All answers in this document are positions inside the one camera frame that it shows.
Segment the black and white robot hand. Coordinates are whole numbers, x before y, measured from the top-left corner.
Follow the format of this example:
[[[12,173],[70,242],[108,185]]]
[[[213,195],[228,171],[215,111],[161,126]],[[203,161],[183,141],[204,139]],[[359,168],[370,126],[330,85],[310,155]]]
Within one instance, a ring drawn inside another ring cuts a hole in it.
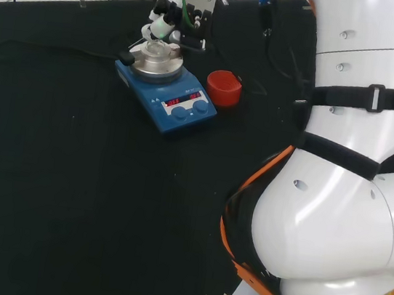
[[[142,27],[146,40],[178,44],[196,52],[206,50],[216,0],[158,0]]]

